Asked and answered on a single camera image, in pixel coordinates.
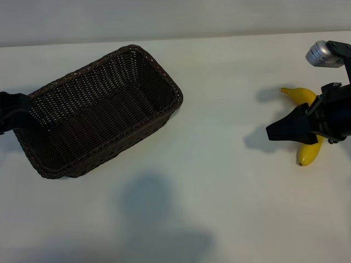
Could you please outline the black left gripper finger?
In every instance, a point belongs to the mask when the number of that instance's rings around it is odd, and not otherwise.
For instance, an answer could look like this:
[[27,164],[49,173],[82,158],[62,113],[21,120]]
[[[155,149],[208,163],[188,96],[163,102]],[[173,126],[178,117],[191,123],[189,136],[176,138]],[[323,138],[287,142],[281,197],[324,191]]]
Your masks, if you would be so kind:
[[29,111],[19,111],[11,113],[4,119],[4,129],[27,128],[33,122]]
[[30,110],[31,98],[22,93],[5,93],[5,108],[9,110]]

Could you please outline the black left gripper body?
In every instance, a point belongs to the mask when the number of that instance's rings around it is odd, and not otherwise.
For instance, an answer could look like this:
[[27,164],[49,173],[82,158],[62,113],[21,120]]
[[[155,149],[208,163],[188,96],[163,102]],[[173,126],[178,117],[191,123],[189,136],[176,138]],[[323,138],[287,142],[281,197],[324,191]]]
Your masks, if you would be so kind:
[[1,118],[1,132],[0,134],[3,135],[4,134],[4,131],[3,131],[3,126],[4,126],[4,102],[3,102],[3,99],[4,99],[4,96],[6,95],[6,92],[1,92],[1,102],[0,102],[0,118]]

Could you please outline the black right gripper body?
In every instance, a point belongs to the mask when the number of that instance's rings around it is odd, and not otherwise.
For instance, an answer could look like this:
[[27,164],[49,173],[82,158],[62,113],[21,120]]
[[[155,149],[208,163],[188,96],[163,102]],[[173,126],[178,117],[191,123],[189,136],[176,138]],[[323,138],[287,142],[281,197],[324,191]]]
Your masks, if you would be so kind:
[[309,132],[338,143],[350,136],[350,84],[321,87],[307,113]]

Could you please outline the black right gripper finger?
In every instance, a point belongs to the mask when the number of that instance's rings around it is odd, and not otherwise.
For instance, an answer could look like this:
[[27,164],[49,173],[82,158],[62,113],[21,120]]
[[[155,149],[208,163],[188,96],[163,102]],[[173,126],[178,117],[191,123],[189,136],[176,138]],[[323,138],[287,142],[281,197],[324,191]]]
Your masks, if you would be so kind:
[[268,135],[307,135],[311,133],[307,113],[308,103],[296,106],[286,117],[266,127]]
[[316,144],[318,142],[318,138],[315,134],[276,134],[272,132],[267,132],[268,139],[271,141],[295,141],[301,142],[303,144]]

